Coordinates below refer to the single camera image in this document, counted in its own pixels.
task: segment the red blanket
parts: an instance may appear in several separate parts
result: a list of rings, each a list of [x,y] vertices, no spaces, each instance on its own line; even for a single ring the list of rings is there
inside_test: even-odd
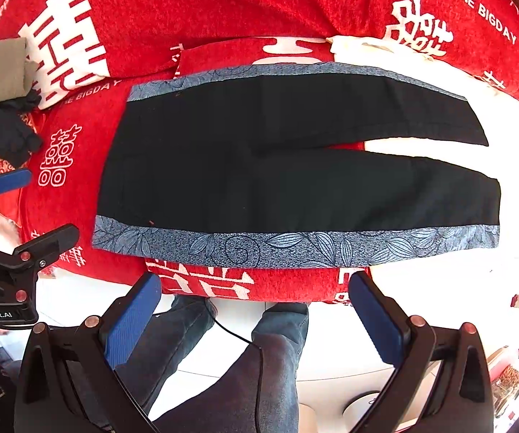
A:
[[[28,38],[30,58],[40,64],[41,107],[54,105],[42,129],[45,146],[29,163],[33,183],[1,196],[0,212],[22,225],[25,240],[74,223],[81,240],[59,265],[133,283],[144,260],[91,247],[102,166],[130,86],[231,64],[328,61],[329,46],[306,38],[336,34],[398,40],[519,99],[519,9],[511,0],[0,0],[0,39]],[[273,35],[301,37],[229,40]],[[185,183],[169,184],[169,193],[204,191]],[[346,269],[147,266],[168,292],[347,299]]]
[[[156,73],[180,45],[246,36],[390,37],[519,99],[511,0],[0,0],[0,39],[29,37],[43,106],[67,91]]]

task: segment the pant leg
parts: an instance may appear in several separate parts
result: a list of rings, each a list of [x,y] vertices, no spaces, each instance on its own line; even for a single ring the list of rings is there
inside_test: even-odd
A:
[[[22,360],[11,361],[3,366],[9,378],[13,380],[15,385],[18,384],[18,375],[21,372]]]
[[[298,432],[296,371],[307,329],[307,305],[278,303],[263,313],[252,333],[252,340],[263,351],[261,433]],[[247,347],[213,386],[163,414],[154,421],[155,426],[170,433],[255,432],[259,368],[257,348]]]
[[[205,304],[203,297],[177,295],[169,311],[151,318],[127,363],[117,367],[117,374],[146,413],[163,383],[213,325]],[[101,428],[108,426],[81,365],[69,362],[69,371],[88,418]]]

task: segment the blue gripper pad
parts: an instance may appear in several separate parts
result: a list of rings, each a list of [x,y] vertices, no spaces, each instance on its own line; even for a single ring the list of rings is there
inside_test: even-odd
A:
[[[397,369],[404,359],[403,334],[363,281],[363,278],[369,277],[365,274],[362,276],[362,274],[355,273],[350,278],[348,286],[350,301],[382,361]]]
[[[131,302],[125,301],[129,294],[137,290],[137,285],[142,285],[142,288],[139,289],[136,297]],[[105,359],[111,369],[127,363],[131,352],[149,323],[153,311],[159,304],[161,280],[154,274],[150,274],[147,278],[142,277],[130,289],[127,296],[120,299],[125,301],[128,306],[106,334],[104,343]]]
[[[28,169],[17,169],[16,171],[0,174],[0,194],[28,185],[30,176]]]

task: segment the white chinese character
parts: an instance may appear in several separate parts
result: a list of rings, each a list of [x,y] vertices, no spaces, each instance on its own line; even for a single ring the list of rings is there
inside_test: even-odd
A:
[[[209,283],[203,282],[199,280],[203,291],[210,298],[234,298],[234,299],[250,299],[247,294],[251,291],[250,289],[245,288],[244,286],[238,285],[237,283],[233,283],[233,286],[221,286],[221,285],[210,285]],[[227,296],[224,294],[215,294],[213,292],[214,288],[221,288],[222,290],[232,290],[235,293],[235,296]]]
[[[360,270],[363,270],[360,267],[343,267],[339,269],[339,276],[337,282],[340,285],[344,285],[344,283],[348,283],[350,281],[350,277]]]
[[[434,15],[430,13],[420,14],[420,0],[413,0],[415,11],[412,11],[412,1],[403,0],[395,1],[392,4],[392,15],[398,20],[398,24],[386,26],[384,39],[392,39],[392,32],[398,31],[397,42],[410,46],[418,52],[427,53],[428,55],[436,55],[442,57],[446,52],[440,50],[442,42],[451,42],[454,39],[452,31],[446,30],[446,22],[434,19]],[[413,24],[412,30],[408,32],[406,25]],[[416,33],[420,29],[424,36],[416,37]],[[434,40],[428,39],[428,36],[438,38],[438,44],[434,46]]]
[[[18,35],[27,39],[29,59],[39,63],[33,88],[42,96],[45,109],[70,90],[110,76],[105,47],[99,42],[90,15],[89,0],[47,0],[47,7]]]
[[[207,271],[209,275],[206,274],[191,274],[191,276],[200,277],[200,278],[209,278],[211,280],[223,280],[225,282],[237,282],[237,283],[249,283],[250,285],[254,285],[255,282],[250,277],[247,272],[241,273],[241,278],[227,278],[227,273],[230,269],[227,267],[221,268],[221,276],[215,276],[215,267],[208,267]]]
[[[183,292],[183,293],[193,293],[193,290],[189,287],[189,280],[186,278],[183,278],[182,275],[190,276],[189,272],[185,268],[183,264],[179,264],[177,269],[171,268],[167,266],[167,261],[163,260],[163,265],[159,264],[159,259],[155,259],[156,263],[150,262],[148,264],[149,267],[156,267],[153,269],[153,273],[157,272],[157,269],[166,270],[169,273],[172,273],[171,275],[165,275],[157,272],[157,275],[160,278],[169,278],[170,280],[175,280],[179,284],[179,288],[169,288],[166,289],[168,292]]]
[[[87,261],[84,258],[82,258],[81,251],[82,247],[77,246],[76,248],[69,249],[69,251],[67,252],[67,259],[72,258],[78,267],[82,267],[87,263]]]
[[[45,151],[44,160],[40,165],[39,185],[45,187],[61,187],[67,179],[67,168],[73,164],[69,157],[73,153],[74,142],[82,127],[73,125],[67,131],[59,129],[51,135],[51,145]]]
[[[476,79],[489,83],[494,88],[506,89],[504,81],[498,81],[492,71],[485,71],[484,76],[475,76]]]
[[[314,44],[325,44],[325,39],[316,39],[315,37],[260,37],[260,39],[275,39],[276,43],[264,45],[265,53],[273,53],[285,55],[280,57],[265,57],[256,60],[252,65],[271,65],[272,63],[301,63],[310,65],[312,63],[320,63],[322,60],[316,57],[308,57],[305,53],[312,53],[312,49],[301,47],[298,41],[311,42]]]

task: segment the blue floral trim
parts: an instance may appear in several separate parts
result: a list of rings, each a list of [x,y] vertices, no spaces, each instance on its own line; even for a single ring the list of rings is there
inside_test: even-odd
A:
[[[403,231],[207,234],[129,226],[97,216],[93,247],[206,267],[367,267],[455,250],[495,248],[500,226],[470,224]]]
[[[462,101],[466,98],[437,86],[429,85],[419,79],[394,73],[393,71],[383,70],[377,67],[361,67],[339,62],[322,62],[304,65],[301,63],[274,63],[272,65],[244,65],[232,68],[222,68],[218,70],[202,71],[193,75],[181,76],[176,79],[162,81],[149,81],[131,88],[127,102],[140,101],[148,97],[165,95],[168,93],[182,91],[183,89],[193,88],[194,86],[227,79],[253,78],[255,76],[276,76],[276,75],[310,75],[318,73],[343,73],[352,75],[386,76],[388,78],[403,81],[422,88],[431,89],[447,96],[455,97]]]

